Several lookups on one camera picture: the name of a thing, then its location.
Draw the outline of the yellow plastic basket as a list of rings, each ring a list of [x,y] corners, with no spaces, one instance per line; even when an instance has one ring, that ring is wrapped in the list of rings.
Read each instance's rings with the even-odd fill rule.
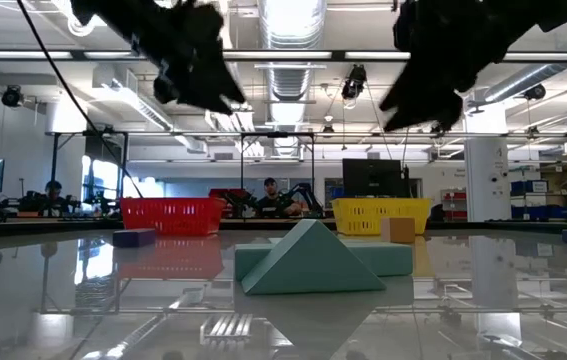
[[[422,235],[430,214],[428,198],[338,198],[331,201],[337,231],[344,235],[380,234],[383,218],[413,218],[415,234]]]

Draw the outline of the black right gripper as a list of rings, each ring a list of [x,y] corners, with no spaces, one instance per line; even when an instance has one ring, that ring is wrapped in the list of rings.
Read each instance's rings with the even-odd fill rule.
[[[436,121],[449,131],[463,99],[442,88],[468,90],[531,28],[547,33],[566,23],[567,0],[405,0],[393,25],[394,45],[410,59],[379,104],[397,107],[384,130]]]

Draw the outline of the teal triangular prism block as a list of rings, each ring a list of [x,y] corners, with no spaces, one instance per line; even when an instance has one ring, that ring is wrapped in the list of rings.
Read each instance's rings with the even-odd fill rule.
[[[386,285],[322,222],[297,223],[241,280],[247,295],[381,291]]]

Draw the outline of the seated person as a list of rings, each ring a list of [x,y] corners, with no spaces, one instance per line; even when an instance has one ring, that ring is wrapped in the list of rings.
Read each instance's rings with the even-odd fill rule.
[[[257,201],[256,214],[264,218],[287,218],[300,216],[302,206],[289,197],[281,195],[274,178],[264,180],[265,196]]]

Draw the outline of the black background rig frame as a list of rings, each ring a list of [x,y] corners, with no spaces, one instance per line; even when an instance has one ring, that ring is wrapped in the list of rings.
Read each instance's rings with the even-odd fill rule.
[[[254,142],[250,143],[249,146],[254,145],[257,140],[260,137],[267,137],[267,138],[271,138],[274,140],[285,140],[285,139],[291,139],[291,138],[298,138],[298,137],[309,137],[311,140],[311,149],[310,152],[314,153],[314,146],[315,146],[315,137],[310,134],[310,133],[292,133],[292,132],[284,132],[284,131],[272,131],[272,132],[267,132],[267,133],[242,133],[241,134],[241,138],[240,138],[240,145],[241,145],[241,154],[240,154],[240,184],[241,184],[241,188],[244,188],[244,166],[245,166],[245,139],[247,137],[253,137],[254,138]],[[314,194],[314,183],[315,183],[315,164],[314,161],[312,159],[311,161],[311,182],[310,183],[297,183],[294,186],[292,186],[287,192],[283,192],[278,185],[278,191],[281,195],[285,196],[285,197],[289,197],[292,200],[294,200],[295,202],[298,202],[301,206],[302,206],[302,214],[300,216],[294,216],[294,217],[311,217],[311,218],[322,218],[324,215],[324,210],[323,207],[321,205],[321,203],[316,199],[316,196]],[[251,207],[257,218],[263,218],[263,219],[267,219],[264,217],[259,217],[256,214],[256,206],[257,206],[257,201],[259,200],[256,197],[254,197],[253,195],[250,195],[249,193],[247,193],[244,197],[241,198],[242,204]]]
[[[124,195],[130,134],[105,128],[48,132],[52,138],[49,181],[62,185],[61,196],[78,209],[109,207]]]

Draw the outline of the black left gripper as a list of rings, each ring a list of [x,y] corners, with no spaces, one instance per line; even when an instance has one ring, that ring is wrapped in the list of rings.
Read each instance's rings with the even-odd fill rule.
[[[178,0],[167,8],[155,0],[70,0],[83,25],[101,18],[134,53],[160,66],[155,99],[231,114],[245,97],[223,59],[224,20],[211,4]]]

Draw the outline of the black aluminium table frame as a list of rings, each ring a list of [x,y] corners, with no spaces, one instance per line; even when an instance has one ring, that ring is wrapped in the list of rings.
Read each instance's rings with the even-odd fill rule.
[[[290,230],[296,220],[277,221],[222,221],[220,230]],[[122,230],[121,221],[39,221],[39,222],[6,222],[0,223],[0,237],[17,235],[35,235],[48,233],[61,233],[73,231],[96,231],[96,230]],[[448,230],[502,230],[539,233],[561,233],[567,230],[567,222],[525,222],[525,221],[489,221],[489,222],[466,222],[466,223],[444,223],[432,222],[426,224],[429,231]]]

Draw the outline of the long teal block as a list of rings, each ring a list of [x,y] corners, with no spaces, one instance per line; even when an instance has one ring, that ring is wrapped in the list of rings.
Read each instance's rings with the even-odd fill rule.
[[[234,279],[241,281],[281,238],[270,238],[269,243],[237,244],[234,249]],[[413,272],[412,248],[387,242],[344,241],[376,276],[407,276]]]

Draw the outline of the blue storage bin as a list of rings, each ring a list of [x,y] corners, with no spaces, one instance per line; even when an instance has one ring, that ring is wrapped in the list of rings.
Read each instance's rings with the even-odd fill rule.
[[[511,183],[511,196],[523,196],[532,193],[545,194],[548,192],[546,180],[521,180]]]

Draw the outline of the silver ceiling duct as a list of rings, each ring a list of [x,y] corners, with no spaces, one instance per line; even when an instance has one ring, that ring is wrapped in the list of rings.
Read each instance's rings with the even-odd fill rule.
[[[262,47],[316,50],[322,44],[327,0],[258,0]],[[280,132],[298,132],[313,70],[309,63],[269,63],[270,121]]]

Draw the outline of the black monitor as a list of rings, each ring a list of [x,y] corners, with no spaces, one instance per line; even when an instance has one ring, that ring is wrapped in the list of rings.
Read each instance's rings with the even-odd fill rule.
[[[342,178],[348,198],[408,196],[399,160],[343,159]]]

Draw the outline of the white square column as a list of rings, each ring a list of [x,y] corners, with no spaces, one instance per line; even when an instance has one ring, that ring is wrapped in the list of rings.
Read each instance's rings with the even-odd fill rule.
[[[506,110],[502,103],[468,112],[463,121],[470,136],[464,143],[467,211],[470,222],[511,218]]]

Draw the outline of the red storage bins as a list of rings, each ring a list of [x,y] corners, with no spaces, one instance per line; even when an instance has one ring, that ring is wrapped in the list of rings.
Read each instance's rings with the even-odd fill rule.
[[[466,222],[467,192],[465,188],[451,188],[441,191],[441,205],[447,222]]]

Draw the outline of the white glossy table board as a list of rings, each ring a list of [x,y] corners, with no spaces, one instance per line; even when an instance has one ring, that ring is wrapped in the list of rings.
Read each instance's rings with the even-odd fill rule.
[[[278,237],[0,238],[0,360],[567,360],[557,234],[432,231],[381,291],[246,295],[236,246]]]

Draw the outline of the red plastic basket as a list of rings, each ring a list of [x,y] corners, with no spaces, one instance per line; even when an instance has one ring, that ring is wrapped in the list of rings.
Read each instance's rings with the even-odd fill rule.
[[[207,236],[219,230],[226,201],[204,198],[123,198],[126,229],[154,229],[159,235]]]

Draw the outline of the black overhead frame bar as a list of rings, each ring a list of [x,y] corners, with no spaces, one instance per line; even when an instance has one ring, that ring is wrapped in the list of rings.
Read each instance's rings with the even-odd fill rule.
[[[132,51],[52,50],[51,58],[60,61],[145,61]],[[224,58],[231,62],[383,62],[398,63],[409,59],[410,54],[399,51],[345,51],[345,50],[227,50]],[[41,50],[0,49],[0,61],[42,61]],[[567,63],[567,52],[509,52],[503,63],[553,64]]]

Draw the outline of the orange cube block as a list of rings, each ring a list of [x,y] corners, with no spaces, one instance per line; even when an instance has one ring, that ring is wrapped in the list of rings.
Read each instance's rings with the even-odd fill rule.
[[[411,217],[388,217],[380,221],[381,238],[383,241],[412,244],[415,242],[415,221]]]

